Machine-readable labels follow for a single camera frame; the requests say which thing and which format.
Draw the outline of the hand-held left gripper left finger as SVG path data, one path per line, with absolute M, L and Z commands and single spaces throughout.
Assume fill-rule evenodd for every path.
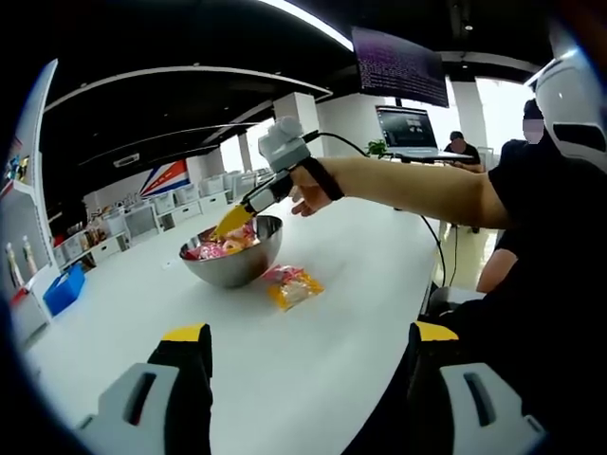
M 108 386 L 77 434 L 95 454 L 209 454 L 211 381 L 210 326 L 174 329 Z

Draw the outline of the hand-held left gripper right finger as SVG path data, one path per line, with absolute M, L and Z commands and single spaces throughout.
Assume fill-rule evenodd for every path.
M 412 454 L 536 454 L 545 430 L 517 392 L 487 364 L 473 362 L 450 329 L 411 324 L 407 347 Z

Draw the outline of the person's right hand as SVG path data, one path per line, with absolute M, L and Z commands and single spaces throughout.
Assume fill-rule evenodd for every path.
M 294 185 L 290 195 L 293 215 L 311 216 L 344 196 L 336 158 L 317 158 L 312 170 L 313 173 L 298 166 L 290 172 Z

